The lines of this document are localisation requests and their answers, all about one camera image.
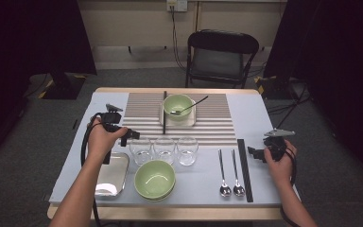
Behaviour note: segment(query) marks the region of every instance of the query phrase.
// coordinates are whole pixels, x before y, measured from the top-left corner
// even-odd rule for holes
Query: striped placemat
[[[201,148],[237,148],[233,121],[224,94],[189,94],[193,100],[206,100],[196,106],[196,123],[189,127],[166,127],[166,136],[175,141],[191,136]],[[152,141],[164,136],[160,122],[163,94],[130,93],[123,125],[139,131]]]

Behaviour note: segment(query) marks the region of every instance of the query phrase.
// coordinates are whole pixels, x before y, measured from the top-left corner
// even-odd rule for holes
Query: bowl
[[[180,115],[174,115],[174,114],[171,114],[171,112],[172,111],[182,111],[185,108],[190,107],[193,104],[194,104],[194,101],[189,96],[170,95],[164,100],[163,107],[164,107],[164,112],[170,119],[176,120],[176,121],[181,121],[181,120],[184,120],[187,118],[187,116],[191,113],[192,108],[181,112]]]
[[[164,199],[173,190],[176,174],[173,167],[164,161],[149,161],[135,173],[134,186],[138,194],[150,201]]]

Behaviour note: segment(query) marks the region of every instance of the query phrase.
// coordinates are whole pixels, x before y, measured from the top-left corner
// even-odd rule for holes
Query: clear glass
[[[169,137],[160,137],[154,142],[155,158],[173,164],[176,143]]]
[[[133,139],[130,143],[130,152],[135,164],[141,166],[153,159],[151,141],[148,138]]]
[[[183,166],[190,166],[196,162],[199,141],[192,137],[183,137],[178,140],[178,160]]]

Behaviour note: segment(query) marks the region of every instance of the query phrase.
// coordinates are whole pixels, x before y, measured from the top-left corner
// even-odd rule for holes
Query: hand
[[[116,132],[108,132],[101,124],[101,118],[97,117],[93,123],[93,130],[88,139],[88,157],[96,156],[104,159],[105,155],[113,148],[114,142],[126,134],[128,128],[122,127]]]
[[[287,145],[287,149],[285,151],[289,152],[290,154],[293,152],[294,154],[291,154],[291,156],[295,157],[297,154],[297,149],[294,148],[294,146],[287,140],[285,140],[285,144]],[[264,153],[265,159],[268,163],[270,176],[276,185],[290,183],[291,171],[293,167],[290,158],[284,154],[279,162],[275,162],[272,159],[272,155],[270,154],[270,150],[268,148],[264,149]]]

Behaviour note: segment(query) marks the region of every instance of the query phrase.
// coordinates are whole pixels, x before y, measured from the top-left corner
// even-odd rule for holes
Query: metal spoon
[[[229,197],[232,194],[231,188],[225,183],[225,173],[223,172],[223,162],[222,162],[222,150],[217,151],[219,153],[220,170],[222,171],[222,186],[220,187],[220,195],[223,197]]]
[[[205,97],[205,98],[203,98],[202,100],[200,100],[200,101],[198,101],[198,102],[194,103],[193,105],[191,105],[191,106],[189,106],[189,107],[185,108],[185,109],[184,109],[184,110],[182,110],[182,111],[172,111],[172,112],[170,112],[170,114],[173,114],[173,115],[180,115],[183,111],[188,110],[188,109],[190,109],[190,108],[194,107],[195,105],[199,104],[201,101],[205,100],[207,97],[208,97],[208,96],[206,96],[206,97]]]
[[[233,156],[233,164],[234,164],[234,174],[235,174],[235,186],[233,188],[233,192],[236,196],[242,197],[246,195],[246,190],[244,187],[238,182],[237,178],[237,167],[235,166],[235,154],[234,149],[232,149],[232,156]]]

